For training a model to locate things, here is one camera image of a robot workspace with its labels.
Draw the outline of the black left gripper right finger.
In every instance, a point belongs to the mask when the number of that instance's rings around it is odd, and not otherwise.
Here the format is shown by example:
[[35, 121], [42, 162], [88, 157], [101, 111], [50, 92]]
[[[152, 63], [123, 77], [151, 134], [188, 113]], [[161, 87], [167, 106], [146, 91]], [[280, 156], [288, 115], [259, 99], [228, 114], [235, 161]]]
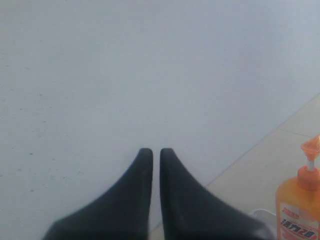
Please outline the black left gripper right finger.
[[272, 240], [261, 221], [226, 204], [203, 187], [175, 151], [160, 151], [160, 203], [166, 240]]

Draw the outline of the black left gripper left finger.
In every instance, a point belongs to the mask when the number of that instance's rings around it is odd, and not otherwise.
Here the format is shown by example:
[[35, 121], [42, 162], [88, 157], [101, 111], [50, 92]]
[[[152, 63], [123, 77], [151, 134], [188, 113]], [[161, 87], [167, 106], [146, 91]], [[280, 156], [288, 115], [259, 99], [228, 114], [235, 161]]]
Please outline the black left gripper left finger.
[[153, 152], [141, 148], [122, 177], [99, 198], [57, 220], [45, 240], [147, 240]]

